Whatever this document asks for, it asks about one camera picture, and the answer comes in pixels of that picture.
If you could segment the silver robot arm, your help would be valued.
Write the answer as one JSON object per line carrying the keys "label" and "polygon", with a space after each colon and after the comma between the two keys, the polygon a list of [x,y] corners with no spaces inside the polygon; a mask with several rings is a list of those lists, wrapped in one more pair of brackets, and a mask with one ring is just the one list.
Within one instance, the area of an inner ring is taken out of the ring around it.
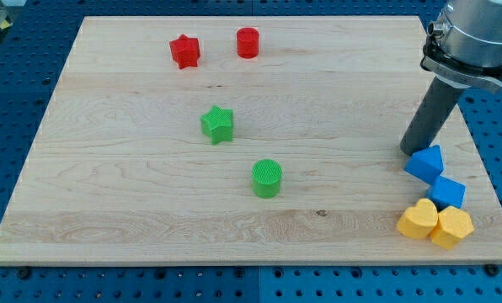
{"label": "silver robot arm", "polygon": [[448,0],[427,25],[423,69],[455,88],[502,88],[502,1]]}

